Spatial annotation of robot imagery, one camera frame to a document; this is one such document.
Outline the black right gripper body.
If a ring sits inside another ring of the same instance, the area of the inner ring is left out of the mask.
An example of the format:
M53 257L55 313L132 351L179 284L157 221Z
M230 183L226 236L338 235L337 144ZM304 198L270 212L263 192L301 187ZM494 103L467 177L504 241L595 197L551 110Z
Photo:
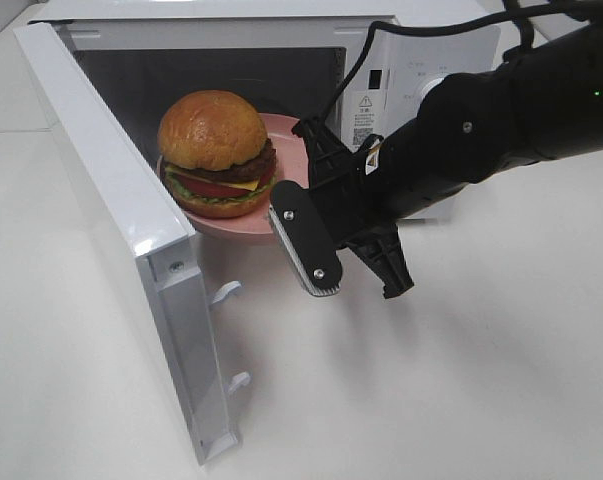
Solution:
M371 135L353 153L352 190L310 189L339 248L364 230L411 216L461 190L461 142L456 138Z

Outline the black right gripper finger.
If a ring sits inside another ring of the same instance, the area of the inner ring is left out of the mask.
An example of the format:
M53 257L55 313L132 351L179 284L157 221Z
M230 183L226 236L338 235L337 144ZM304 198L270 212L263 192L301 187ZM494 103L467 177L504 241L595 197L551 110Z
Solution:
M385 299L399 297L414 286L395 223L364 230L345 246L381 280Z
M299 120L292 133L304 142L311 190L352 190L354 153L318 118Z

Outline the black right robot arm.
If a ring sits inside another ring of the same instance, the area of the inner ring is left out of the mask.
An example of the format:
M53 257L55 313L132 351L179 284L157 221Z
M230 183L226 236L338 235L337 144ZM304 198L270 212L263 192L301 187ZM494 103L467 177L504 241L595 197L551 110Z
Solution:
M290 254L315 296L337 292L351 250L387 298L412 279L397 221L520 166L603 150L603 17L484 73L454 73L416 117L349 150L318 118L299 121L309 159L302 204L286 208Z

